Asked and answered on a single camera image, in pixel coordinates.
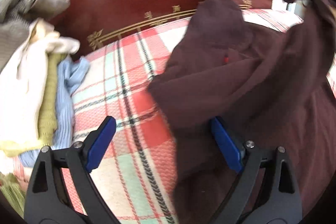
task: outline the gold decorative trim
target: gold decorative trim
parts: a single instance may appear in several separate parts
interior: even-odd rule
[[[252,8],[252,1],[251,0],[243,0],[243,4],[239,5],[239,7],[243,9],[251,9]],[[103,47],[103,42],[112,39],[114,37],[118,37],[118,39],[122,38],[122,34],[128,33],[130,31],[137,30],[138,32],[141,31],[141,28],[146,27],[146,26],[159,26],[163,23],[166,23],[169,20],[177,20],[183,17],[188,17],[193,15],[196,12],[196,9],[192,10],[187,10],[187,11],[181,11],[181,7],[179,5],[174,5],[172,6],[173,13],[160,16],[160,17],[155,17],[153,18],[152,12],[148,11],[145,12],[144,18],[147,18],[147,20],[135,23],[132,25],[129,25],[127,27],[121,28],[119,30],[101,35],[102,30],[100,31],[95,31],[93,34],[90,34],[87,37],[87,40],[89,42],[90,47],[92,47],[92,50],[96,50],[97,48],[102,48]]]

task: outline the screw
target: screw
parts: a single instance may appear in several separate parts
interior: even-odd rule
[[[286,152],[286,149],[285,149],[283,146],[279,146],[279,147],[278,147],[278,151],[279,151],[280,153],[285,153],[285,152]]]
[[[83,143],[78,141],[73,144],[74,148],[81,148],[83,146]]]
[[[43,146],[41,149],[42,153],[46,153],[49,151],[49,146]]]
[[[254,142],[253,141],[247,141],[245,143],[245,145],[248,147],[248,148],[253,148],[254,147]]]

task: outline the cream garment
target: cream garment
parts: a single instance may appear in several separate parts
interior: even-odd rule
[[[8,141],[23,144],[38,138],[37,120],[47,78],[48,53],[74,54],[79,41],[60,37],[38,19],[30,35],[0,74],[0,150]]]

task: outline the dark brown garment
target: dark brown garment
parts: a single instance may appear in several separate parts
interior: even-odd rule
[[[311,0],[304,22],[287,33],[244,22],[231,0],[198,6],[165,72],[148,87],[176,137],[181,224],[206,223],[236,175],[209,130],[217,115],[260,147],[284,146],[303,214],[316,204],[336,169],[336,104],[326,79],[335,19],[328,5]]]

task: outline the checkered blanket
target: checkered blanket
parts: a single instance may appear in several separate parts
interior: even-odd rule
[[[243,16],[246,21],[282,32],[302,21],[287,11],[243,10]],[[146,87],[164,71],[189,20],[138,32],[92,52],[86,57],[90,70],[73,95],[73,142],[84,140],[107,115],[117,120],[117,132],[91,177],[121,223],[178,223],[172,204],[174,138]],[[335,87],[336,70],[332,68],[328,78]],[[20,168],[16,172],[22,176]],[[75,209],[85,213],[69,171],[63,170],[63,175]]]

